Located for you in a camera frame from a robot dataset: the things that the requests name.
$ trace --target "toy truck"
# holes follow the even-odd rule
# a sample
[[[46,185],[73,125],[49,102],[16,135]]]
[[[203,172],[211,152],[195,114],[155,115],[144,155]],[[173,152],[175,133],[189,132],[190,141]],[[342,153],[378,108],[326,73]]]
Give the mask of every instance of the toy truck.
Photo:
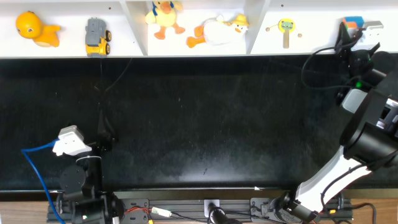
[[[89,19],[86,26],[86,51],[87,56],[93,58],[104,58],[111,53],[108,42],[112,35],[106,30],[106,23],[101,19]]]

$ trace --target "green light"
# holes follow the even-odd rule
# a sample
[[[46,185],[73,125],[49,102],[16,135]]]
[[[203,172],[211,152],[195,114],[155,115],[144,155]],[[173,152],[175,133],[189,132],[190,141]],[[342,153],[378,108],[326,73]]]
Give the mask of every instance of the green light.
[[[361,88],[362,87],[362,83],[361,82],[357,82],[355,85],[356,88]]]

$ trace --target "duck wearing blue vest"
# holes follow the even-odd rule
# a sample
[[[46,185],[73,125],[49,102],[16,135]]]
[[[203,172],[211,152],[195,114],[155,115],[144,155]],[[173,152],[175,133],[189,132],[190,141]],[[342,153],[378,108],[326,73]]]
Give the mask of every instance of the duck wearing blue vest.
[[[152,2],[152,11],[148,13],[145,17],[145,21],[148,24],[160,25],[160,31],[155,33],[155,37],[159,40],[164,40],[166,38],[166,29],[168,27],[174,27],[176,34],[182,34],[185,32],[185,28],[180,27],[177,21],[177,12],[175,10],[181,11],[182,4],[177,1],[154,1]]]

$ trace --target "black tabletop surface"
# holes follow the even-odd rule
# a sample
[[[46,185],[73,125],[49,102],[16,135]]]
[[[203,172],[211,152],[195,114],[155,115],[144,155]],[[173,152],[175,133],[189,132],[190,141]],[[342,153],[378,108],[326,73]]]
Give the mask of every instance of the black tabletop surface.
[[[135,58],[105,95],[97,89],[128,58],[102,59],[102,74],[100,59],[1,60],[0,190],[42,189],[21,149],[71,124],[93,141],[101,106],[119,136],[103,155],[106,189],[294,187],[332,158],[351,117],[336,106],[336,90],[301,84],[307,57]],[[346,79],[331,55],[310,68],[312,85]],[[397,77],[395,69],[379,89],[398,96]],[[50,189],[74,163],[51,149],[30,157]],[[350,187],[398,187],[397,171],[380,169]]]

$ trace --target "wooden floor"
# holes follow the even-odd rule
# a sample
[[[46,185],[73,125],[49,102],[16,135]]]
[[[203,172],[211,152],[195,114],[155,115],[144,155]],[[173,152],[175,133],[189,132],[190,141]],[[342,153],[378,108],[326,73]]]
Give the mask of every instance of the wooden floor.
[[[398,199],[352,199],[353,204],[372,203],[377,209],[377,223],[398,223]],[[47,217],[47,202],[0,202],[0,224],[44,224]],[[354,224],[371,224],[372,209],[364,207],[354,211]]]

